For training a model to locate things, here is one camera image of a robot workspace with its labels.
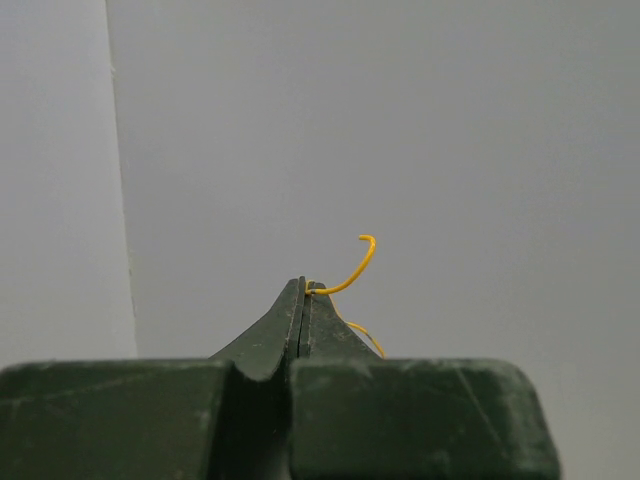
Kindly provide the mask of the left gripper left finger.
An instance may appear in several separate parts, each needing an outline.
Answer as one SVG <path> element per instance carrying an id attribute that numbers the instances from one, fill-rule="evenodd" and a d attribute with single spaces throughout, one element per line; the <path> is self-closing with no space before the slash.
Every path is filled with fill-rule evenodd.
<path id="1" fill-rule="evenodd" d="M 286 479 L 304 280 L 209 358 L 22 363 L 1 373 L 5 479 Z"/>

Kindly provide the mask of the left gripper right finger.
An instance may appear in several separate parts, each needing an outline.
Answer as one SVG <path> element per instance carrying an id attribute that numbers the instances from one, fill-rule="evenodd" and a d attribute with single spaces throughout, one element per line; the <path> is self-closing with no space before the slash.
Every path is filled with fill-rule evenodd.
<path id="1" fill-rule="evenodd" d="M 295 479 L 559 479 L 529 377 L 494 358 L 383 359 L 296 282 L 289 348 Z"/>

